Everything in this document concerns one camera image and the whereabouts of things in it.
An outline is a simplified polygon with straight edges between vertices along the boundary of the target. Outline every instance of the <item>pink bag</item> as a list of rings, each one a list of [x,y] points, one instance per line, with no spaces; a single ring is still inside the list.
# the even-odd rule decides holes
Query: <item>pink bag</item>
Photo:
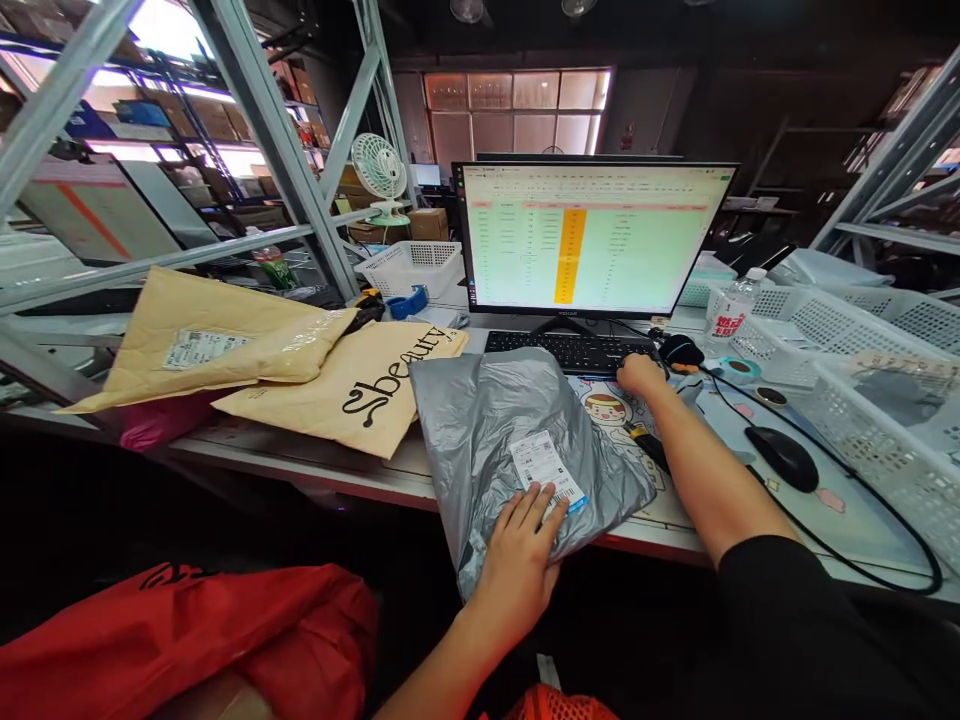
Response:
[[[166,445],[216,415],[210,403],[235,390],[210,390],[121,407],[124,431],[120,445],[134,452]]]

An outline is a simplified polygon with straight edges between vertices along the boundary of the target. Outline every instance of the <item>gray plastic mailer bag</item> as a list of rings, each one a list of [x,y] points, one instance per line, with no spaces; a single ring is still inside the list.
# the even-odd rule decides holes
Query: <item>gray plastic mailer bag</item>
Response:
[[[501,509],[530,482],[552,480],[570,497],[554,561],[656,496],[642,463],[593,423],[546,350],[437,359],[411,365],[410,375],[464,600]]]

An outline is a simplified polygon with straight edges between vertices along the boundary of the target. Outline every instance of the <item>mouse cable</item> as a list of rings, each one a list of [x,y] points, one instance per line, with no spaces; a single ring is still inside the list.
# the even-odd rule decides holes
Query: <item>mouse cable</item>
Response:
[[[637,335],[640,335],[641,337],[647,338],[647,340],[652,340],[652,339],[653,339],[653,338],[649,335],[649,333],[645,333],[643,330],[637,330],[636,328],[630,327],[630,326],[627,325],[625,322],[623,322],[623,320],[617,320],[616,318],[604,318],[604,320],[606,320],[608,323],[615,323],[615,324],[619,325],[619,326],[622,327],[622,328],[626,328],[627,330],[629,330],[629,331],[632,332],[632,333],[635,333],[635,334],[637,334]]]
[[[733,404],[732,404],[729,400],[727,400],[727,398],[724,397],[723,393],[720,392],[720,386],[717,385],[717,380],[719,380],[719,381],[722,382],[723,384],[728,385],[729,387],[733,388],[733,389],[736,390],[738,393],[740,393],[741,395],[743,395],[743,396],[746,397],[746,398],[749,398],[750,400],[756,400],[756,398],[754,398],[754,397],[753,397],[750,393],[748,393],[746,390],[743,390],[742,388],[738,387],[737,385],[734,385],[734,384],[731,383],[729,380],[726,380],[726,379],[720,377],[719,375],[715,375],[712,371],[708,370],[707,368],[701,367],[701,369],[702,369],[705,373],[707,373],[707,375],[709,375],[709,376],[711,377],[711,379],[713,380],[713,386],[714,386],[714,387],[716,388],[716,390],[717,390],[717,395],[720,396],[720,399],[724,402],[724,404],[725,404],[728,408],[730,408],[731,410],[733,410],[733,412],[735,412],[735,413],[736,413],[737,415],[739,415],[741,418],[743,418],[744,420],[746,420],[746,422],[747,422],[748,425],[750,425],[751,427],[756,427],[756,423],[754,423],[753,420],[751,420],[751,419],[748,418],[746,415],[744,415],[742,412],[740,412],[739,410],[737,410],[737,409],[733,406]],[[814,445],[816,445],[818,448],[820,448],[820,450],[822,450],[831,460],[833,460],[837,465],[839,465],[840,468],[841,468],[847,475],[849,475],[851,478],[853,478],[853,479],[856,480],[858,483],[860,483],[860,485],[862,485],[862,486],[867,490],[867,492],[869,492],[874,498],[876,498],[877,501],[887,510],[887,512],[889,512],[894,518],[896,518],[897,522],[900,523],[900,525],[903,527],[903,529],[906,530],[907,533],[910,535],[910,537],[912,537],[912,538],[914,539],[914,541],[917,543],[917,545],[919,546],[921,552],[923,552],[923,555],[924,555],[924,557],[926,558],[927,563],[930,565],[930,574],[931,574],[930,584],[927,585],[926,587],[923,587],[923,588],[906,587],[906,586],[903,586],[903,585],[898,585],[897,583],[894,583],[894,582],[890,582],[889,580],[885,580],[884,578],[882,578],[882,577],[880,577],[880,576],[878,576],[878,575],[873,574],[873,573],[870,572],[869,570],[865,570],[863,567],[861,567],[861,566],[858,565],[857,563],[853,562],[853,560],[850,560],[848,557],[846,557],[845,555],[843,555],[841,552],[839,552],[839,551],[837,551],[837,550],[834,550],[834,549],[833,549],[832,547],[830,547],[827,543],[825,543],[815,532],[813,532],[812,530],[810,530],[810,528],[808,528],[806,525],[804,525],[802,522],[800,522],[800,520],[797,518],[797,516],[794,515],[792,512],[790,512],[789,510],[787,510],[787,508],[784,507],[783,503],[780,502],[780,500],[778,500],[778,499],[774,496],[774,494],[770,491],[770,488],[767,487],[766,483],[763,483],[763,482],[762,482],[762,478],[760,477],[759,473],[757,473],[756,470],[753,469],[753,468],[751,468],[750,466],[747,466],[747,469],[748,469],[748,470],[752,470],[753,473],[756,475],[757,479],[758,479],[758,480],[761,480],[761,484],[763,485],[764,489],[767,491],[767,495],[769,495],[769,496],[770,496],[770,499],[773,500],[773,502],[775,502],[775,503],[777,504],[777,507],[780,508],[780,510],[783,512],[783,514],[786,515],[788,518],[790,518],[790,520],[793,521],[794,525],[796,525],[798,528],[800,528],[800,530],[802,530],[804,533],[806,533],[806,534],[810,537],[811,540],[813,540],[813,541],[816,542],[818,545],[820,545],[820,547],[822,547],[824,550],[826,550],[831,556],[833,556],[834,559],[836,559],[837,561],[843,563],[843,564],[846,565],[848,568],[850,568],[851,570],[853,570],[853,571],[856,572],[856,573],[859,573],[860,575],[862,575],[863,577],[867,578],[868,580],[872,580],[872,581],[875,582],[877,585],[880,585],[880,586],[882,586],[882,587],[885,587],[885,588],[887,588],[887,589],[889,589],[889,590],[897,590],[897,591],[900,591],[900,592],[903,592],[903,593],[907,593],[907,594],[910,594],[910,595],[926,596],[926,595],[933,595],[934,593],[938,592],[938,591],[940,590],[940,588],[943,587],[943,569],[940,567],[940,563],[939,563],[939,561],[937,560],[936,555],[934,555],[933,550],[930,548],[930,545],[927,543],[926,540],[924,540],[922,537],[920,537],[920,533],[918,533],[918,532],[914,529],[914,527],[913,527],[909,522],[907,522],[906,518],[904,518],[903,515],[901,515],[890,503],[888,503],[888,502],[880,495],[880,493],[878,493],[878,492],[873,488],[873,486],[870,485],[870,483],[868,483],[866,480],[864,480],[864,479],[863,479],[863,476],[861,476],[859,472],[857,472],[854,468],[852,468],[850,465],[848,465],[848,464],[845,463],[843,460],[841,460],[841,459],[837,456],[837,454],[836,454],[835,452],[833,452],[833,450],[831,450],[831,449],[828,448],[826,445],[824,445],[822,442],[820,442],[819,440],[817,440],[815,437],[813,437],[810,433],[808,433],[806,430],[804,430],[802,427],[800,427],[797,423],[795,423],[793,420],[791,420],[790,418],[788,418],[786,415],[781,414],[780,412],[778,412],[778,411],[775,410],[774,408],[769,407],[769,406],[767,406],[767,405],[764,405],[763,403],[759,403],[759,404],[760,404],[760,405],[763,405],[763,407],[764,407],[765,410],[767,410],[768,412],[771,412],[771,413],[773,413],[774,415],[776,415],[780,420],[782,420],[783,422],[787,423],[790,427],[792,427],[794,430],[796,430],[796,431],[799,432],[801,435],[803,435],[807,440],[809,440],[809,441],[812,442]]]

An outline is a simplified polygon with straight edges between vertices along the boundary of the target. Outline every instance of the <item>computer monitor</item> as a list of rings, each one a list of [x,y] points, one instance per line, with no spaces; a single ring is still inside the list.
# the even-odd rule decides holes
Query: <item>computer monitor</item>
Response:
[[[424,187],[440,187],[440,166],[425,165],[423,163],[414,163],[413,174],[417,180],[417,185]]]
[[[683,155],[549,155],[540,153],[477,153],[478,162],[676,162]]]
[[[671,315],[737,163],[453,163],[470,309]]]

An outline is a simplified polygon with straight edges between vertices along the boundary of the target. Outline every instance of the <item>ceiling light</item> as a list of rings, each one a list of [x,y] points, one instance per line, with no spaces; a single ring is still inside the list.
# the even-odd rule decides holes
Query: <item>ceiling light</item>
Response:
[[[473,25],[483,19],[483,0],[450,0],[450,12],[460,22]]]
[[[561,0],[560,7],[568,17],[581,17],[593,10],[597,0]]]

